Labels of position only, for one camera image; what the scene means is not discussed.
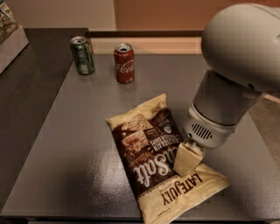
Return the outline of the white gripper with vent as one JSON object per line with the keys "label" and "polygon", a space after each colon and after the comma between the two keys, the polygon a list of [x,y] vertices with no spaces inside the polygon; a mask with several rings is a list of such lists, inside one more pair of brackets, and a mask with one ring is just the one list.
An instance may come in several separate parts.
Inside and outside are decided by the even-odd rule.
{"label": "white gripper with vent", "polygon": [[202,148],[212,150],[221,147],[234,132],[235,126],[210,121],[192,103],[183,120],[183,129],[190,139],[179,145],[173,166],[173,170],[181,177],[200,164],[204,157]]}

